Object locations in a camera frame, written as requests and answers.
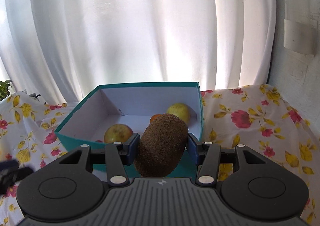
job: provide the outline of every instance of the curtain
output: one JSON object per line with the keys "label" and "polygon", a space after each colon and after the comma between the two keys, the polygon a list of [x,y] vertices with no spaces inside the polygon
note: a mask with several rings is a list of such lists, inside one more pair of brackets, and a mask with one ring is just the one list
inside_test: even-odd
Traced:
{"label": "curtain", "polygon": [[100,84],[265,83],[276,0],[0,0],[0,79],[50,103]]}

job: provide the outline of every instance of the potted plant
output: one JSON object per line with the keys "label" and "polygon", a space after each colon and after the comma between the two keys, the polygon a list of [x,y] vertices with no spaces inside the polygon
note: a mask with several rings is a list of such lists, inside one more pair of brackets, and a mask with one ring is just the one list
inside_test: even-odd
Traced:
{"label": "potted plant", "polygon": [[0,81],[0,101],[2,101],[5,97],[10,95],[9,86],[11,86],[11,80],[7,80],[5,82]]}

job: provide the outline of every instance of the floral tablecloth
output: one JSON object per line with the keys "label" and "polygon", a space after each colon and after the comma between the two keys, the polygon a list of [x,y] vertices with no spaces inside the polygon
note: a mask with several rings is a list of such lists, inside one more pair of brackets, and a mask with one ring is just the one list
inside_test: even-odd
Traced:
{"label": "floral tablecloth", "polygon": [[[320,142],[310,123],[270,85],[202,92],[202,141],[225,148],[245,144],[301,177],[309,188],[302,218],[320,225]],[[54,129],[76,104],[44,105],[24,93],[0,102],[0,158],[19,160],[35,170],[66,153]],[[221,164],[219,180],[232,173]],[[23,215],[16,202],[18,184],[0,196],[0,226],[14,226]]]}

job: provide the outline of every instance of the gray ridged panel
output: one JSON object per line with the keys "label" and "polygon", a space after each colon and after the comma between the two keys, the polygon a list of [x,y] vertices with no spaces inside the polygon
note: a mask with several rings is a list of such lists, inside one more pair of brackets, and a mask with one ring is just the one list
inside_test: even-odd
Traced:
{"label": "gray ridged panel", "polygon": [[70,222],[44,223],[31,219],[20,226],[183,225],[183,226],[306,226],[299,218],[257,222],[241,217],[221,202],[214,189],[200,188],[189,178],[136,178],[125,188],[109,191],[92,213]]}

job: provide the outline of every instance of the box rim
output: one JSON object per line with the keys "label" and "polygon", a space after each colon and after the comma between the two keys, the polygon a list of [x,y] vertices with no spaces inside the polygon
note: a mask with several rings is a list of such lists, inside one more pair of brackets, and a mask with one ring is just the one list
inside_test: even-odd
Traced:
{"label": "box rim", "polygon": [[[200,131],[200,136],[199,136],[199,141],[201,141],[202,138],[202,132],[203,132],[203,105],[202,105],[202,97],[201,97],[201,92],[200,92],[200,85],[199,82],[140,82],[140,83],[118,83],[118,84],[105,84],[105,85],[98,85],[95,87],[84,99],[78,103],[78,105],[64,118],[64,120],[60,123],[60,125],[55,129],[55,134],[59,138],[60,136],[63,137],[68,137],[61,135],[59,132],[62,129],[62,127],[71,119],[73,114],[79,110],[82,105],[93,95],[95,94],[98,90],[100,89],[108,89],[108,88],[127,88],[127,87],[197,87],[198,92],[199,92],[199,101],[200,101],[200,122],[201,122],[201,131]],[[68,137],[74,140],[82,140],[82,139],[77,139],[73,137]]]}

